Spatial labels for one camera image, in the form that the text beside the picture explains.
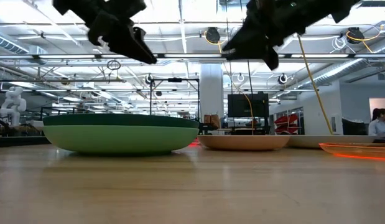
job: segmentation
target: dark green bowl rim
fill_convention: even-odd
[[[56,125],[117,125],[199,128],[189,119],[141,114],[64,114],[43,119],[45,126]]]

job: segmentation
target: black monitor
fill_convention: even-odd
[[[258,93],[247,95],[253,109],[254,117],[267,118],[268,110],[268,94]],[[250,105],[243,94],[228,95],[228,117],[229,118],[247,118],[251,117]]]

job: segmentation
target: wooden table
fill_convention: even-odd
[[[292,149],[102,158],[0,148],[4,223],[385,223],[385,161]]]

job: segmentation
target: humanoid robot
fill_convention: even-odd
[[[10,127],[19,125],[19,118],[21,116],[20,112],[24,112],[26,110],[26,100],[21,98],[23,91],[24,90],[21,87],[10,87],[10,90],[6,93],[6,100],[1,105],[0,117],[10,115]]]

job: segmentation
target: orange plate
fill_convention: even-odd
[[[320,143],[320,146],[336,156],[385,160],[385,144]]]
[[[219,150],[273,150],[282,148],[290,136],[198,136],[204,146]]]

